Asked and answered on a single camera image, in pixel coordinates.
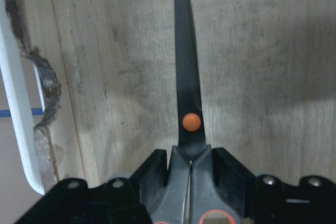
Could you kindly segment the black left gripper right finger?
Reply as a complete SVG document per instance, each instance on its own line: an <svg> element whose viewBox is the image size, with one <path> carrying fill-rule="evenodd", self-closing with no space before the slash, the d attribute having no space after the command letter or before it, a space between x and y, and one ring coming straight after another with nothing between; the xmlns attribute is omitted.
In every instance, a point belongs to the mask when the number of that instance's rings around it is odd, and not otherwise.
<svg viewBox="0 0 336 224"><path fill-rule="evenodd" d="M256 176L224 148L212 149L217 206L229 223L255 220Z"/></svg>

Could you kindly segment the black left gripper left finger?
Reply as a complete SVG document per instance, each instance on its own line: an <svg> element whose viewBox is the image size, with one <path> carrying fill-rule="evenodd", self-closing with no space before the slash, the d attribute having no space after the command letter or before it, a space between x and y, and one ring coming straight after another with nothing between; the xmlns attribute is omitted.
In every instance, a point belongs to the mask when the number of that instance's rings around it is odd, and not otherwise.
<svg viewBox="0 0 336 224"><path fill-rule="evenodd" d="M130 181L146 208L155 208L167 177L167 152L156 149L131 175Z"/></svg>

